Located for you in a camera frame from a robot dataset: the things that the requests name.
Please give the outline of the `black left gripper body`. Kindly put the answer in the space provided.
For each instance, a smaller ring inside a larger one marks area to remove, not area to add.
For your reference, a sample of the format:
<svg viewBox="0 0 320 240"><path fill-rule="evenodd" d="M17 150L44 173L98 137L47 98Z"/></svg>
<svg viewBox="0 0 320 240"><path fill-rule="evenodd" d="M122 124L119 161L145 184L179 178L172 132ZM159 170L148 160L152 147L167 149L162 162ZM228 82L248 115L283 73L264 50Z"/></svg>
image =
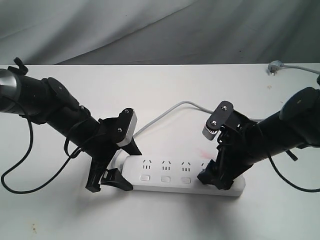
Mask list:
<svg viewBox="0 0 320 240"><path fill-rule="evenodd" d="M99 119L88 117L85 125L92 127L93 132L85 142L84 151L91 157L89 175L85 188L92 193L101 190L101 178L118 150L117 143L124 139L129 122L133 116L133 108L125 108L117 117Z"/></svg>

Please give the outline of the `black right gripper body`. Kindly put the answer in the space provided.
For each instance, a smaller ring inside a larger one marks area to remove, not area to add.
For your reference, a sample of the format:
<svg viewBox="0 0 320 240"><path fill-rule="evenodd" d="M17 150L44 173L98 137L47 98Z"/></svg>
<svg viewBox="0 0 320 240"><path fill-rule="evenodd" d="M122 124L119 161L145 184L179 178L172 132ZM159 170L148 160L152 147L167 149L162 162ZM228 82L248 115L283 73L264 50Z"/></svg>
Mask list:
<svg viewBox="0 0 320 240"><path fill-rule="evenodd" d="M245 131L258 123L236 111L231 102L223 100L212 112L205 124L216 121L220 126L217 138L218 154L197 175L204 185L215 186L219 190L229 190L234 180L252 167L241 163L241 151L245 150Z"/></svg>

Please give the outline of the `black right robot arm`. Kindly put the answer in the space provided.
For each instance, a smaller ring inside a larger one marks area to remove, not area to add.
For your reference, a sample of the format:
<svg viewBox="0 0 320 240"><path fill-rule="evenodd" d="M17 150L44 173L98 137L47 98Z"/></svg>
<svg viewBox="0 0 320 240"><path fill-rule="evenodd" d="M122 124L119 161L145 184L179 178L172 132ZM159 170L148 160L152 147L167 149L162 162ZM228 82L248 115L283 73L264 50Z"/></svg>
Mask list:
<svg viewBox="0 0 320 240"><path fill-rule="evenodd" d="M228 190L234 180L254 164L268 159L276 174L291 187L306 193L320 190L299 187L285 178L272 157L286 153L293 161L292 149L320 146L320 91L306 87L294 94L280 111L261 120L251 120L222 101L205 122L202 134L217 139L218 154L197 175L204 185Z"/></svg>

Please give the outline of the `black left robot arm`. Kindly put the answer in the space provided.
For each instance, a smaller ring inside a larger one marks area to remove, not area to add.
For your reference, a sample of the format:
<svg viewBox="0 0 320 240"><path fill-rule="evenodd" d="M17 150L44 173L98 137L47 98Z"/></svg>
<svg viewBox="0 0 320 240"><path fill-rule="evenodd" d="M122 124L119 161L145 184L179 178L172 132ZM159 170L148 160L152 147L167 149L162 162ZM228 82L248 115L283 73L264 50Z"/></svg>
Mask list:
<svg viewBox="0 0 320 240"><path fill-rule="evenodd" d="M76 145L67 154L69 160L84 152L91 157L86 189L99 192L102 185L131 191L133 185L118 168L109 164L118 150L139 156L141 151L134 140L137 124L135 111L127 107L117 117L94 119L67 88L53 77L35 79L20 58L15 66L0 71L0 110L27 120L28 126L48 124L61 133L65 142Z"/></svg>

